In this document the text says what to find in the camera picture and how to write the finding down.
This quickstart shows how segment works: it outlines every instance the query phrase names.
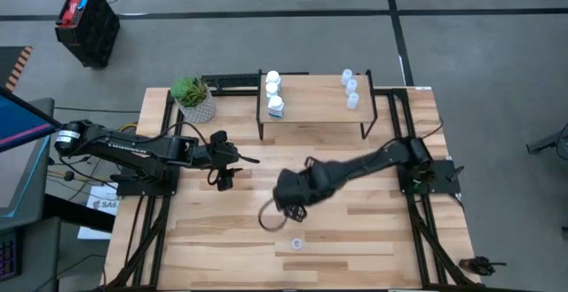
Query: keyboard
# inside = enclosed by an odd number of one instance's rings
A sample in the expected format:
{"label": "keyboard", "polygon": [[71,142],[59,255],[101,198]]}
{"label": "keyboard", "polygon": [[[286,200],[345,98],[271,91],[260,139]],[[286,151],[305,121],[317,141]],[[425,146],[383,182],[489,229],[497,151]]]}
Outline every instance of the keyboard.
{"label": "keyboard", "polygon": [[20,229],[0,232],[0,281],[20,275],[21,233]]}

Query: potted plant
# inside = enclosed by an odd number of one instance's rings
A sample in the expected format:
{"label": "potted plant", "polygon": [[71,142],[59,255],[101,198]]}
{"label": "potted plant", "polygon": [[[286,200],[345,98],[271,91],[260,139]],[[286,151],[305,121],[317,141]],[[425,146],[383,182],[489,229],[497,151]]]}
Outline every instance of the potted plant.
{"label": "potted plant", "polygon": [[171,87],[170,93],[188,122],[207,122],[215,115],[215,100],[207,84],[199,78],[178,80]]}

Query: white paper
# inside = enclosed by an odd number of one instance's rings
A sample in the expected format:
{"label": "white paper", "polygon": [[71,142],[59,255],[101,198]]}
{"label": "white paper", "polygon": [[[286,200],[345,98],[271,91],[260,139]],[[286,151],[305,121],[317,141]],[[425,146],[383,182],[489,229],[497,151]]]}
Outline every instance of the white paper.
{"label": "white paper", "polygon": [[[110,183],[110,185],[118,186],[116,183]],[[91,195],[89,195],[87,207],[116,216],[118,205],[119,201],[118,197],[116,196],[116,190],[114,190],[112,187],[107,185],[91,187]],[[79,234],[77,234],[77,239],[80,240],[110,240],[110,237],[111,233],[92,230],[86,226],[82,226],[79,229]]]}

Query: green plant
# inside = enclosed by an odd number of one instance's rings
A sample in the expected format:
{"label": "green plant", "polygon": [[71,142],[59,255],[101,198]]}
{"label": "green plant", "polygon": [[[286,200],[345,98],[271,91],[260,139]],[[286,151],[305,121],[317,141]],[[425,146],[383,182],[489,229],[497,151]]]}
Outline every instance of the green plant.
{"label": "green plant", "polygon": [[207,97],[207,85],[198,78],[187,77],[177,80],[170,93],[183,107],[197,107]]}

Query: white plant pot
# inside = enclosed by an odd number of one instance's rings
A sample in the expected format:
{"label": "white plant pot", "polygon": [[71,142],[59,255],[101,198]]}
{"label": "white plant pot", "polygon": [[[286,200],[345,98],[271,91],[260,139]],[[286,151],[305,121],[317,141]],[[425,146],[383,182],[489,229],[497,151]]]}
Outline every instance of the white plant pot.
{"label": "white plant pot", "polygon": [[203,123],[211,120],[215,116],[217,106],[215,100],[211,96],[211,91],[207,89],[207,97],[197,107],[183,107],[176,99],[176,103],[184,114],[185,120],[190,123]]}

